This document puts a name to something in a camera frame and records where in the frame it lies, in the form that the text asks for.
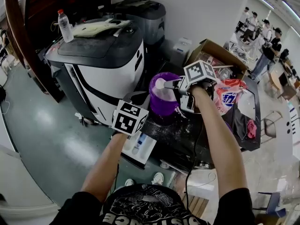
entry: chair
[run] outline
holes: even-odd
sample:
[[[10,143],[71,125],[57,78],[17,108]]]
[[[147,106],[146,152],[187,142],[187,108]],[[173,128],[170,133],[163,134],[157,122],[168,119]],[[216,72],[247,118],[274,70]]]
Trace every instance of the chair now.
[[[267,117],[269,117],[271,114],[273,113],[278,113],[280,115],[280,118],[276,119],[275,121],[272,121],[270,119],[267,119]],[[266,135],[268,137],[270,137],[270,139],[262,142],[261,144],[270,141],[273,138],[276,138],[276,127],[275,127],[275,122],[277,122],[279,119],[283,118],[282,114],[280,111],[272,111],[271,113],[269,113],[265,118],[263,118],[261,121],[263,121],[264,124],[264,128],[261,130],[264,131],[264,134],[261,134],[261,138]]]
[[[253,208],[253,210],[266,211],[266,214],[283,218],[286,215],[285,208],[276,211],[276,207],[279,204],[280,193],[259,193],[265,195],[271,195],[268,206],[266,208]]]

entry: plastic bag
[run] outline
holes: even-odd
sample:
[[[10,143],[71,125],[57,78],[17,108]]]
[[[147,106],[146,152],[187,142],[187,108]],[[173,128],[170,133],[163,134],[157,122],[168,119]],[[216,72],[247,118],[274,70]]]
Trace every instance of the plastic bag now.
[[[225,79],[219,81],[215,86],[214,103],[223,116],[238,102],[241,92],[246,89],[247,85],[240,79]]]

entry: white sneaker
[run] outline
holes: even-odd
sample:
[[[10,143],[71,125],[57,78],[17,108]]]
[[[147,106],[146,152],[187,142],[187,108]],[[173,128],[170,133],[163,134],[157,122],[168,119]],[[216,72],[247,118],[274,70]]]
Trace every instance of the white sneaker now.
[[[133,181],[133,179],[131,179],[131,178],[127,179],[125,182],[126,187],[134,185],[134,184],[135,184],[135,181]]]
[[[161,172],[158,172],[154,175],[152,184],[153,185],[163,185],[164,183],[164,176]]]

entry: plastic bottle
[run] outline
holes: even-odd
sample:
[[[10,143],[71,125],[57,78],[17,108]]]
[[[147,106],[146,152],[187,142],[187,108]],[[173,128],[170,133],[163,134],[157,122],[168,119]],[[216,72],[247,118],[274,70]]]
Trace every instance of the plastic bottle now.
[[[71,31],[71,26],[67,15],[64,14],[64,10],[58,10],[58,25],[60,26],[60,31],[65,43],[69,43],[74,39],[73,33]]]

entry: black table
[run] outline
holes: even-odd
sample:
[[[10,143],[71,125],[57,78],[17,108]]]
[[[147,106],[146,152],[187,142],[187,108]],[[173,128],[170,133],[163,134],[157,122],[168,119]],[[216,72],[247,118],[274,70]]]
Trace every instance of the black table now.
[[[172,72],[178,75],[184,75],[184,70],[171,63],[166,62],[159,72]],[[257,84],[248,77],[244,78],[248,85],[248,90],[255,96],[255,111],[256,111],[256,138],[253,140],[246,139],[242,141],[235,133],[235,137],[241,147],[241,150],[250,150],[260,148],[260,105],[258,98]],[[234,105],[224,116],[223,119],[234,130],[234,115],[237,105]],[[194,161],[194,145],[196,150],[197,167],[214,168],[211,159],[209,144],[203,119],[200,114],[192,114],[181,111],[174,112],[167,121],[162,122],[161,118],[151,112],[149,108],[149,117],[142,128],[142,132],[151,138],[157,140],[152,156],[172,166],[188,171]]]

